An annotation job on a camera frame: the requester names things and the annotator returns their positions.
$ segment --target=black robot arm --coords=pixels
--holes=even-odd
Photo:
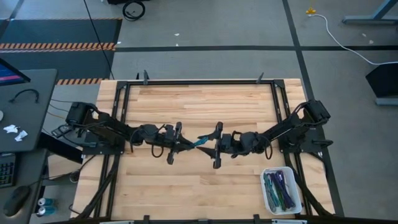
[[[98,118],[94,118],[93,114],[97,113]],[[78,137],[85,131],[89,131],[105,142],[109,147],[116,147],[118,144],[123,144],[120,137],[128,141],[132,146],[139,146],[144,141],[153,147],[158,146],[162,148],[169,148],[170,153],[167,157],[167,162],[173,164],[174,154],[187,151],[195,148],[194,143],[185,139],[181,135],[182,124],[178,122],[174,128],[172,125],[166,124],[158,128],[154,124],[143,124],[138,127],[130,127],[109,114],[101,112],[91,103],[75,102],[72,104],[66,122],[73,129],[78,129]]]
[[[303,118],[299,118],[298,115],[301,109],[303,109]],[[218,135],[219,138],[216,139],[217,142],[214,149],[197,148],[208,154],[212,159],[215,159],[213,164],[215,169],[221,167],[220,153],[231,154],[232,158],[246,156],[250,153],[261,154],[266,152],[269,146],[272,147],[271,142],[275,139],[279,140],[280,148],[286,150],[286,152],[307,151],[302,147],[304,143],[307,145],[313,144],[315,148],[321,149],[333,142],[324,139],[319,140],[307,134],[311,130],[314,131],[317,126],[325,124],[329,118],[329,113],[320,101],[310,100],[299,104],[289,117],[263,133],[239,133],[234,131],[232,134],[220,134]]]

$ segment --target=monitor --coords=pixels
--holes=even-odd
[[[0,58],[0,86],[30,82],[30,78]]]

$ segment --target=floor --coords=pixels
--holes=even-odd
[[[121,5],[86,1],[94,18],[122,17]],[[328,18],[330,31],[342,44],[396,49],[397,26],[341,23],[344,15],[371,14],[383,0],[314,2],[313,7]],[[292,21],[287,19],[284,3],[290,6]],[[5,6],[0,7],[0,19],[7,19],[16,6],[20,8],[15,19],[88,17],[81,0],[0,0],[0,4]],[[305,15],[310,1],[151,0],[144,4],[146,14],[141,20],[122,23],[112,66],[116,79],[133,79],[144,69],[151,79],[257,78],[262,72],[264,78],[301,78],[307,97],[322,100],[332,116],[324,130],[334,141],[329,151],[345,215],[398,220],[398,108],[374,104],[365,76],[375,66],[358,56],[336,48],[301,51],[297,44],[336,46],[326,33],[325,21]],[[398,5],[389,14],[397,15]],[[296,31],[297,39],[290,31]],[[375,62],[398,59],[396,50],[360,53]],[[53,98],[94,103],[97,92],[98,85],[61,85],[55,87]],[[69,104],[54,106],[67,109]],[[50,112],[66,116],[53,109]],[[51,130],[62,123],[48,116],[44,128]],[[74,188],[48,188],[46,195],[54,195],[62,204],[58,215],[32,218],[31,223],[66,220]]]

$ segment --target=plastic bin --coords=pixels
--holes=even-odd
[[[263,176],[264,176],[264,173],[265,174],[275,173],[278,170],[281,170],[285,175],[286,189],[290,195],[290,198],[292,198],[292,200],[295,204],[295,207],[289,208],[286,211],[283,211],[281,206],[279,206],[276,208],[276,211],[273,212],[273,211],[271,211],[271,208],[269,207],[269,204],[268,204],[265,180],[264,180]],[[295,214],[295,213],[301,212],[302,206],[301,206],[300,195],[299,195],[299,191],[297,190],[296,181],[294,180],[293,170],[290,167],[266,168],[262,171],[262,173],[260,175],[260,180],[261,180],[262,195],[264,196],[264,203],[265,203],[268,211],[270,211],[274,215],[288,215],[288,214]]]

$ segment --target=white cable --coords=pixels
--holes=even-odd
[[[363,57],[360,53],[356,52],[355,50],[351,50],[351,49],[349,49],[349,48],[344,47],[341,43],[339,43],[339,42],[336,40],[336,38],[335,38],[335,37],[330,33],[330,31],[329,31],[328,19],[327,19],[325,16],[319,15],[319,14],[313,14],[313,15],[310,14],[310,15],[308,15],[308,16],[309,16],[309,17],[314,17],[314,16],[322,17],[322,18],[326,21],[326,31],[328,31],[328,34],[331,36],[331,38],[333,38],[333,40],[334,40],[340,47],[342,47],[342,48],[345,49],[345,50],[349,50],[350,52],[352,52],[352,53],[354,53],[354,54],[360,56],[361,58],[363,58],[363,60],[367,61],[367,63],[372,64],[372,65],[387,65],[387,64],[392,64],[392,63],[398,63],[398,62],[374,63],[374,62],[369,61],[368,59],[366,59],[365,57]]]

